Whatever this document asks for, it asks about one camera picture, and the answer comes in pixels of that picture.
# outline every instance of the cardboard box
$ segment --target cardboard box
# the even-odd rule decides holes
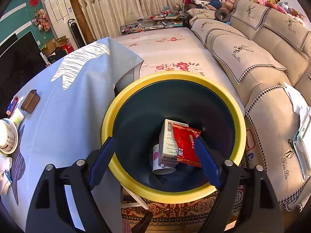
[[[159,136],[159,165],[161,162],[177,163],[178,146],[173,134],[173,123],[189,127],[186,123],[164,120]]]
[[[55,46],[53,43],[54,40],[55,38],[51,39],[45,44],[44,48],[42,48],[42,51],[46,56],[49,56],[52,52],[54,52],[55,50]]]
[[[70,46],[69,38],[66,38],[66,36],[62,36],[58,39],[53,38],[52,41],[53,41],[55,48],[61,47],[62,45],[69,45]]]

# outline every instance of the sofa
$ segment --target sofa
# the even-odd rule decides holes
[[[250,167],[261,164],[286,212],[301,210],[311,193],[292,139],[300,126],[286,84],[311,106],[311,36],[275,9],[237,0],[230,25],[215,11],[190,9],[189,28],[222,66],[245,107]]]

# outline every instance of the white stripe on wall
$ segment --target white stripe on wall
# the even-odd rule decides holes
[[[9,12],[5,13],[1,18],[0,18],[0,22],[7,18],[9,15],[12,15],[14,12],[20,10],[21,8],[26,7],[26,3],[23,3],[21,5],[18,5],[17,7],[15,7],[14,9],[10,10]]]
[[[27,22],[26,24],[22,25],[21,27],[19,27],[18,29],[16,29],[14,32],[12,32],[10,35],[8,35],[1,43],[0,45],[2,45],[10,36],[12,36],[14,33],[15,34],[18,34],[20,33],[21,31],[23,31],[24,29],[26,29],[27,27],[31,26],[32,25],[32,22],[29,21]]]

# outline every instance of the blue gripper pad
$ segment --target blue gripper pad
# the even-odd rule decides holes
[[[202,165],[203,172],[207,177],[209,183],[215,186],[217,189],[221,188],[221,181],[220,181],[220,173],[219,168],[215,164],[213,158],[208,153],[205,146],[205,143],[201,141],[201,137],[197,138],[194,142],[194,150],[195,153]]]
[[[116,141],[112,137],[109,137],[105,141],[101,149],[99,149],[102,151],[100,152],[96,161],[94,162],[93,166],[90,169],[90,177],[88,185],[91,189],[100,184],[103,175],[108,167],[108,164],[115,152],[115,149],[116,149]]]

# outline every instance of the television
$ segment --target television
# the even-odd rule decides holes
[[[29,31],[0,56],[0,119],[16,93],[46,68],[41,50]]]
[[[2,45],[0,45],[0,55],[3,54],[7,48],[9,48],[11,45],[13,45],[16,40],[17,40],[17,36],[14,33],[6,41],[4,41],[4,43]]]

